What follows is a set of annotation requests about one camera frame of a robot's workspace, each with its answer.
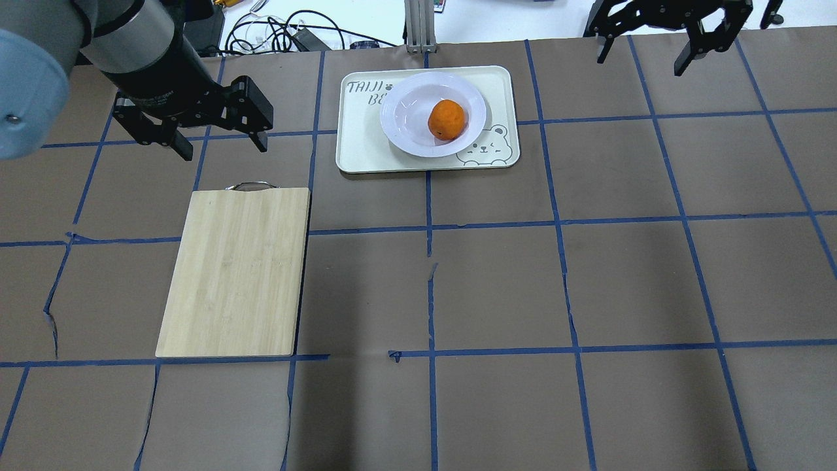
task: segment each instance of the blue cap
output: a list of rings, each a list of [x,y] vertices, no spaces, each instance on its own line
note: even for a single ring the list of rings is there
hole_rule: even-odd
[[[44,145],[68,96],[67,74],[52,55],[0,29],[0,160]]]

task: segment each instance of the white tray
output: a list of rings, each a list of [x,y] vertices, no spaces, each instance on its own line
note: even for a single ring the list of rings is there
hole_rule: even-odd
[[[482,93],[488,117],[480,137],[464,151],[439,158],[423,158],[393,146],[381,129],[378,113],[387,90],[407,77],[427,70],[354,72],[340,84],[340,116],[337,124],[337,167],[346,173],[457,170],[462,168],[510,167],[520,158],[515,101],[511,75],[499,65],[433,69],[458,75]],[[507,149],[481,152],[483,147]]]

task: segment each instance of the power adapter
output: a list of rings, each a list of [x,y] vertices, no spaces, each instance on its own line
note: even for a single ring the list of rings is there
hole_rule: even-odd
[[[308,28],[300,28],[290,38],[300,51],[331,50],[330,47],[317,38]]]

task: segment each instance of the white floor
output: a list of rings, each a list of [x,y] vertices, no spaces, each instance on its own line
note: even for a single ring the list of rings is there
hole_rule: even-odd
[[[226,25],[222,39],[226,39],[233,24],[247,14],[257,0],[244,0],[227,8]],[[758,29],[768,0],[753,0],[755,11],[747,21],[746,29]],[[436,13],[436,40],[438,43],[480,43],[513,41],[519,39],[576,38],[582,35],[593,0],[447,0],[444,13]],[[287,18],[296,10],[308,9],[322,12],[340,26],[350,31],[402,44],[404,23],[403,0],[268,0],[259,11],[261,15]],[[821,26],[837,24],[835,0],[786,0],[781,14],[783,27]],[[316,15],[302,14],[296,19],[308,24],[328,25]],[[709,25],[717,24],[720,16],[707,19]],[[643,27],[635,34],[667,33],[656,28]],[[252,26],[240,38],[257,42],[266,36],[265,27]],[[340,49],[336,33],[317,30],[316,34],[333,49]],[[346,37],[347,47],[360,38]]]

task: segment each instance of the bear ear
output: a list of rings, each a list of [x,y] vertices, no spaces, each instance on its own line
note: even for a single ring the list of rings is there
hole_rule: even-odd
[[[496,132],[497,134],[500,134],[503,137],[505,137],[506,134],[509,133],[509,130],[501,124],[495,124],[494,126],[492,126],[491,131]]]

